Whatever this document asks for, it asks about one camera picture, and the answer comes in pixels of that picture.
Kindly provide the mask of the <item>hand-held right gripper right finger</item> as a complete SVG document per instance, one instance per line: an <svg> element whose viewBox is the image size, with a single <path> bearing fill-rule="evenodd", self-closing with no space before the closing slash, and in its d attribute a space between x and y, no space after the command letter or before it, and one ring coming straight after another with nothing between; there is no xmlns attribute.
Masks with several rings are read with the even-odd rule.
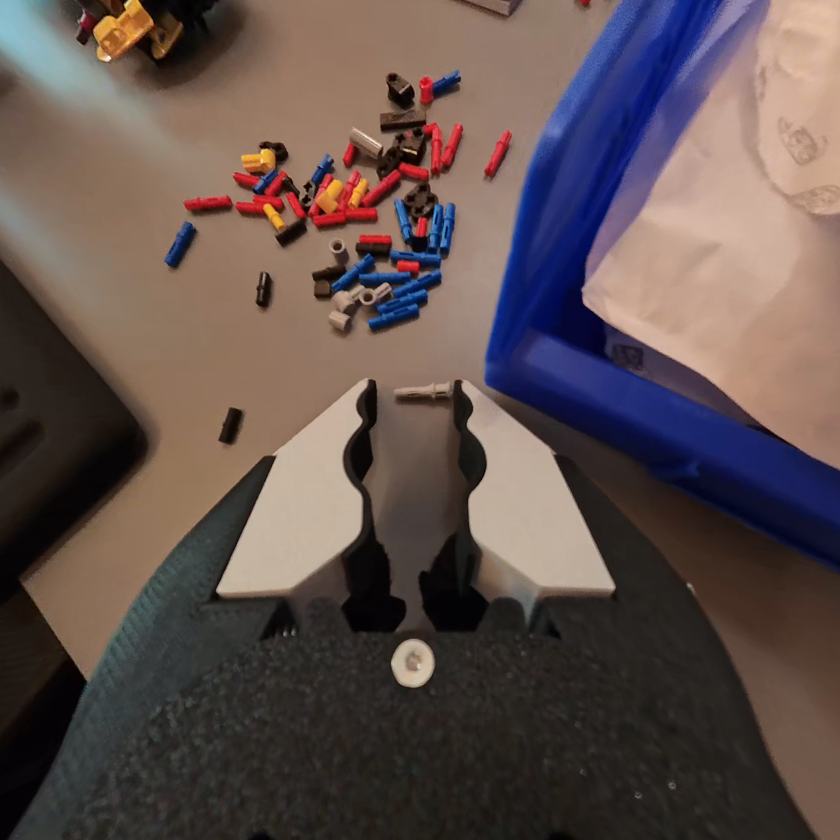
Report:
<svg viewBox="0 0 840 840"><path fill-rule="evenodd" d="M611 596L613 578L550 446L466 380L454 400L467 445L469 584L488 601Z"/></svg>

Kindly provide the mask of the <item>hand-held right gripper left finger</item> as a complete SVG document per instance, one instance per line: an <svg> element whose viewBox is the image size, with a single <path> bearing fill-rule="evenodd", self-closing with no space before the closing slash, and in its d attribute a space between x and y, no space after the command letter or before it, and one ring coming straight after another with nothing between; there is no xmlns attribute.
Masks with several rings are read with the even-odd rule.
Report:
<svg viewBox="0 0 840 840"><path fill-rule="evenodd" d="M222 600L307 601L359 594L351 557L374 537L364 484L376 422L374 380L360 380L278 448L219 583Z"/></svg>

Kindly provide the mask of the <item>lego car chassis model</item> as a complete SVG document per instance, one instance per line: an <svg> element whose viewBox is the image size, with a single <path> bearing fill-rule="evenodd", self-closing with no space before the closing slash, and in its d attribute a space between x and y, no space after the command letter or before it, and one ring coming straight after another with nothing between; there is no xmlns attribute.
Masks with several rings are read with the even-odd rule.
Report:
<svg viewBox="0 0 840 840"><path fill-rule="evenodd" d="M194 31L207 32L216 1L78 1L77 42L95 44L96 57L111 64L132 51L166 60Z"/></svg>

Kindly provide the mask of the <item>scatter of small lego pins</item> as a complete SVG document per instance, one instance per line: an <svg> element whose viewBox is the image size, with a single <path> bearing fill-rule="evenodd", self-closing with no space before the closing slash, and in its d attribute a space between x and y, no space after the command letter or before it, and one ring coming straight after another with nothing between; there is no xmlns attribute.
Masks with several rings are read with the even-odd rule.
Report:
<svg viewBox="0 0 840 840"><path fill-rule="evenodd" d="M521 178L510 86L465 58L434 65L461 82L434 95L419 128L379 131L379 67L286 77L279 98L218 101L161 175L153 217L160 318L197 341L256 333L254 271L274 277L288 333L323 314L352 264L363 286L396 290L438 272L413 340L484 345L509 251Z"/></svg>

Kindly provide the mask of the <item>blue plastic bin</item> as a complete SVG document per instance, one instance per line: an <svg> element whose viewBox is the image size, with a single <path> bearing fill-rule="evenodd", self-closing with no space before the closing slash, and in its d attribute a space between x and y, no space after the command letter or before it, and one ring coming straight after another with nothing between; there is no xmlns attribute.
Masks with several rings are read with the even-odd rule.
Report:
<svg viewBox="0 0 840 840"><path fill-rule="evenodd" d="M525 176L486 383L838 570L838 470L608 361L585 261L632 163L671 151L767 2L621 2Z"/></svg>

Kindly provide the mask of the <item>white paper sheets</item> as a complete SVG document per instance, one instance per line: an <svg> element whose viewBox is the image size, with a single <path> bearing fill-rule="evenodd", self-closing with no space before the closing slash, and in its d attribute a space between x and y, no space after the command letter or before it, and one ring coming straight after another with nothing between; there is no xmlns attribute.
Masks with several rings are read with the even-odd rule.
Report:
<svg viewBox="0 0 840 840"><path fill-rule="evenodd" d="M602 320L838 468L839 2L724 2L586 265Z"/></svg>

